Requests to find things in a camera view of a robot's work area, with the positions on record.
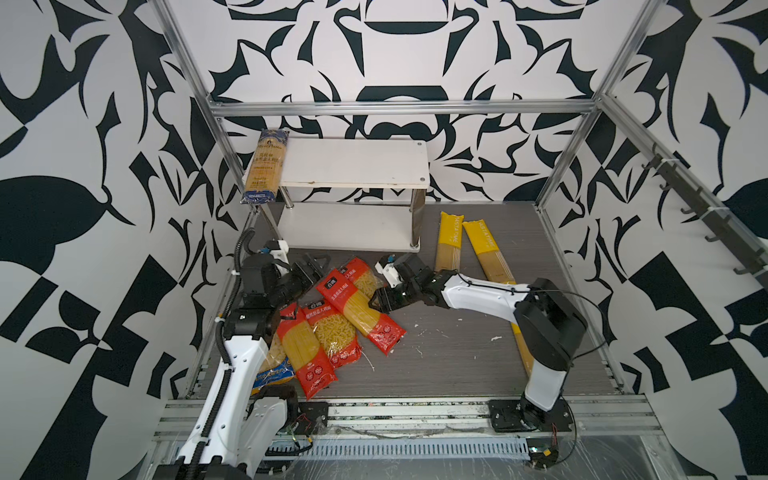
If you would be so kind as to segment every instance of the black and white patterned wall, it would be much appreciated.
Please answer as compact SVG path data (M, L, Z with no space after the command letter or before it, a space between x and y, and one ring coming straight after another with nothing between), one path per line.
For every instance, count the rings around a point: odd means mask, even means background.
M768 5L670 0L616 92L766 238ZM768 475L768 293L602 116L547 205L631 390L647 395L689 475Z
M144 0L2 3L3 478L137 474L214 314L236 192Z
M641 0L172 0L215 101L590 98ZM427 141L430 200L535 200L577 114L230 118L254 131ZM409 201L292 189L294 200Z

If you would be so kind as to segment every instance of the white shelf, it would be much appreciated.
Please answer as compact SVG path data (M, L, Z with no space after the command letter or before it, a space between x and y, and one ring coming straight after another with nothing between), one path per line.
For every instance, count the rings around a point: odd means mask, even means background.
M283 209L278 228L291 248L419 251L411 248L408 207L297 203Z
M289 137L280 186L426 189L426 142Z

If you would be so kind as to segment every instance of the red pasta package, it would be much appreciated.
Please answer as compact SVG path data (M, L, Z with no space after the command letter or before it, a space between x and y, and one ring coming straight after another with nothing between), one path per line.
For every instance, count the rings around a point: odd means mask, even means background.
M292 303L280 311L280 317L283 321L277 327L277 336L309 400L338 379L303 310Z
M343 273L344 277L352 282L369 300L378 288L386 285L384 280L373 274L371 267L367 263L357 257L339 268L339 272Z
M332 270L317 286L318 291L336 307L384 355L400 341L406 330L388 315L368 306L368 297L338 270Z
M355 327L333 305L318 300L304 309L304 316L334 369L360 359Z

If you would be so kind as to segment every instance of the lower shelf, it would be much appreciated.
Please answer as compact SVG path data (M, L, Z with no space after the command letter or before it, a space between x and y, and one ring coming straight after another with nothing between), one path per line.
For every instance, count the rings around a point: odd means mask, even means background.
M283 209L280 234L291 248L418 252L411 248L408 207L295 204Z

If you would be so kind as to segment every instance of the pasta package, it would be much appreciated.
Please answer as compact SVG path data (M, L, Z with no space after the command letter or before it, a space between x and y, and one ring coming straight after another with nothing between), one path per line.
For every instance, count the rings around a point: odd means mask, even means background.
M509 265L507 265L507 260L498 249L496 240L491 235L488 226L485 225L485 221L464 222L464 228L467 230L469 241L472 242L472 248L475 249L475 255L480 260L480 265L482 265L482 269L485 272L485 278L492 282L507 283L508 285L517 283L515 282L515 277L512 276ZM523 361L525 371L528 373L528 376L531 376L533 355L531 355L528 345L523 340L520 327L513 323L512 332L515 334L515 342L518 344L520 358Z
M338 379L303 310L292 303L280 311L280 316L284 320L277 326L277 336L309 400Z
M485 272L485 278L497 283L517 283L512 276L509 265L507 265L507 260L498 249L496 240L493 239L491 231L485 225L485 220L464 222L463 225L464 229L467 230L469 241L472 242L472 248L475 249L475 255L480 260L482 270Z
M304 309L304 316L334 369L360 359L355 327L333 305L318 300Z
M371 299L374 292L385 286L384 280L381 280L373 274L371 267L361 259L355 257L351 259L345 266L339 268L344 277L352 282L363 295Z
M294 377L293 367L286 356L286 350L280 342L277 335L272 338L270 351L266 353L266 358L261 364L259 373L256 375L256 381L253 382L251 395L256 395L259 390L267 385L277 385L285 383Z
M344 316L379 350L388 355L406 330L388 315L368 306L368 297L357 289L338 270L332 270L317 286L328 303Z
M458 270L462 258L462 221L464 215L440 212L440 234L437 238L435 272Z
M289 130L262 130L248 165L242 204L266 204L277 198Z

